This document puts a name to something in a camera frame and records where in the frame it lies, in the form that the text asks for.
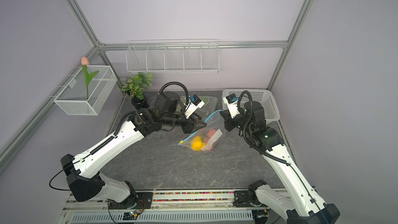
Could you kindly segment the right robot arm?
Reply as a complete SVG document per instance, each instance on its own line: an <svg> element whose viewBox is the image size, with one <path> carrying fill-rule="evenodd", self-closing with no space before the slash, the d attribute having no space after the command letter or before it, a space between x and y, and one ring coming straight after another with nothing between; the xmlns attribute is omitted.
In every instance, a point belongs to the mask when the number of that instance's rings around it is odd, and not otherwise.
<svg viewBox="0 0 398 224"><path fill-rule="evenodd" d="M340 216L335 204L326 203L313 189L292 160L283 138L269 127L261 103L249 91L223 98L227 110L221 112L227 131L238 128L250 148L271 165L289 197L273 190L259 180L248 188L255 205L264 204L288 224L334 224Z"/></svg>

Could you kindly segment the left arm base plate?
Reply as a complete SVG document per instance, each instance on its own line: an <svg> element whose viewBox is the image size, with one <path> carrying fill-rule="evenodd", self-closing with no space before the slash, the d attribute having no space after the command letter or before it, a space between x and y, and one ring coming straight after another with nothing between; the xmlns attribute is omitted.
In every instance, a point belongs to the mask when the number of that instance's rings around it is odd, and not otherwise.
<svg viewBox="0 0 398 224"><path fill-rule="evenodd" d="M135 198L128 198L122 203L109 201L109 209L150 209L153 201L153 192L138 192Z"/></svg>

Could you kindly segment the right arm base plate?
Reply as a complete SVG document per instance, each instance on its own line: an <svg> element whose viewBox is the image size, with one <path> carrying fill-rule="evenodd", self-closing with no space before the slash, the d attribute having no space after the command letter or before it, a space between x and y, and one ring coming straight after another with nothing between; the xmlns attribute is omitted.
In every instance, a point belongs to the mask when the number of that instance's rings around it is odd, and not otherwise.
<svg viewBox="0 0 398 224"><path fill-rule="evenodd" d="M258 200L255 192L251 189L234 191L233 205L235 207L268 207Z"/></svg>

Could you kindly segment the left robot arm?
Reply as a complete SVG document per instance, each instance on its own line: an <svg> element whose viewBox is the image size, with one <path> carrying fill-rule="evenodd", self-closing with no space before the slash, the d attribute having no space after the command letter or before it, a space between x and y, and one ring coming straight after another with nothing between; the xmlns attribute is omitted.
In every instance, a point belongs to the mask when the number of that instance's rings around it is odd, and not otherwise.
<svg viewBox="0 0 398 224"><path fill-rule="evenodd" d="M61 159L68 190L75 200L85 202L95 197L134 208L139 196L128 181L118 181L100 172L108 162L133 144L164 126L180 127L192 134L206 123L196 114L204 106L197 95L189 95L185 85L169 82L159 91L153 107L140 108L123 115L115 131L88 150Z"/></svg>

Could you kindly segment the pink peach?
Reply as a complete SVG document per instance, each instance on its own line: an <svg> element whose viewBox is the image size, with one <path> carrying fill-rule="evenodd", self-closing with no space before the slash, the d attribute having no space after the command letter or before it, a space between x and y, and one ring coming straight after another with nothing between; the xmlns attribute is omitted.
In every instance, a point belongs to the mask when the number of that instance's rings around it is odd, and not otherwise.
<svg viewBox="0 0 398 224"><path fill-rule="evenodd" d="M216 133L216 130L215 130L215 129L211 129L211 130L209 130L209 131L207 132L206 137L207 137L208 139L210 139L215 133Z"/></svg>

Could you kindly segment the green printed zip-top bag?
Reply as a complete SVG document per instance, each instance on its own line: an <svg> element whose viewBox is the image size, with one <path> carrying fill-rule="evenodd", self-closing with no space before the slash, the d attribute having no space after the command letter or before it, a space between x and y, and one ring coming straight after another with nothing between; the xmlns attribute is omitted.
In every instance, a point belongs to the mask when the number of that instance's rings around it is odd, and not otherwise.
<svg viewBox="0 0 398 224"><path fill-rule="evenodd" d="M217 110L218 98L203 95L199 95L199 98L204 102L204 105L195 111L196 114L203 118L207 118Z"/></svg>

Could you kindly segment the clear blue-zipper bag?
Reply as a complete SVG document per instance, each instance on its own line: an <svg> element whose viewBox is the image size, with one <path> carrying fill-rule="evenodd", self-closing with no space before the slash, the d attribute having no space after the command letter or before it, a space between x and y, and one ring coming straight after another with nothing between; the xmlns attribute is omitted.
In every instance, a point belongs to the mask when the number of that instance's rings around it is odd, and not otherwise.
<svg viewBox="0 0 398 224"><path fill-rule="evenodd" d="M178 146L186 147L193 150L191 148L191 142L196 136L200 136L206 144L200 152L210 152L227 133L226 129L224 128L224 119L221 117L220 112L222 112L222 110L217 110L213 112L205 120L205 122L207 123L206 127L198 130L197 132L188 136L186 139L180 141ZM210 139L208 139L206 135L207 132L211 129L215 129L216 133Z"/></svg>

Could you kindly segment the yellow mango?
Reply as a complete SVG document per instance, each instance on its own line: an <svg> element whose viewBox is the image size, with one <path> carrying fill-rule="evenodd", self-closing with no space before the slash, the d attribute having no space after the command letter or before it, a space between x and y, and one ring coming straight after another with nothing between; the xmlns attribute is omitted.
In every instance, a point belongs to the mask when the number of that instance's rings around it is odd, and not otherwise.
<svg viewBox="0 0 398 224"><path fill-rule="evenodd" d="M201 151L205 145L206 145L205 142L202 140L200 136L196 136L191 142L191 148L194 151Z"/></svg>

